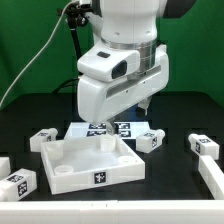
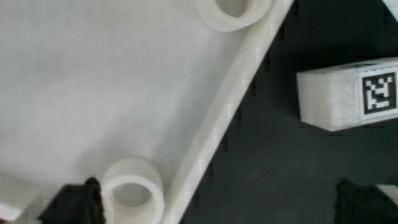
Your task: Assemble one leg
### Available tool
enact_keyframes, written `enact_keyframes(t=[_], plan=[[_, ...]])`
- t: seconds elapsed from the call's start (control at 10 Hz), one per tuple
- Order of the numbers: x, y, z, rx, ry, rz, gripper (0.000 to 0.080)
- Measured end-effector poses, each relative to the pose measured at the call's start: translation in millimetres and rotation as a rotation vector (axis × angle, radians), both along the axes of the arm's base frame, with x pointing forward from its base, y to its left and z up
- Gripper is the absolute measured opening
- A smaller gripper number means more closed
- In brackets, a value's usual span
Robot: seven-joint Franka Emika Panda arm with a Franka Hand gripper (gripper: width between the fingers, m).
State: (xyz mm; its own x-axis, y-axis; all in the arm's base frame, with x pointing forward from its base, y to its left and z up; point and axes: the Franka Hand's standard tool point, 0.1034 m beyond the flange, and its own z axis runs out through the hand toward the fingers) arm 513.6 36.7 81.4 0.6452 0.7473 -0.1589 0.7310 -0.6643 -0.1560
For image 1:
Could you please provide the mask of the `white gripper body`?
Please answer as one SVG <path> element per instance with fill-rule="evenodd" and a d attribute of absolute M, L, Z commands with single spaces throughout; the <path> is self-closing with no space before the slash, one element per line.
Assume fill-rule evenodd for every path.
<path fill-rule="evenodd" d="M 77 97 L 78 113 L 89 123 L 101 123 L 140 103 L 162 90 L 169 79 L 169 61 L 166 46 L 156 49 L 155 65 L 146 71 L 137 71 L 103 82 L 82 73 Z"/>

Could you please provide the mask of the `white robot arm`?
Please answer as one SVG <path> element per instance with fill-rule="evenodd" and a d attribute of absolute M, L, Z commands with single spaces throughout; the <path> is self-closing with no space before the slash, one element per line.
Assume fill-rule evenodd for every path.
<path fill-rule="evenodd" d="M 157 42 L 156 19 L 180 18 L 197 0 L 92 0 L 94 46 L 77 63 L 78 112 L 106 122 L 148 98 L 169 79 L 167 46 Z"/>

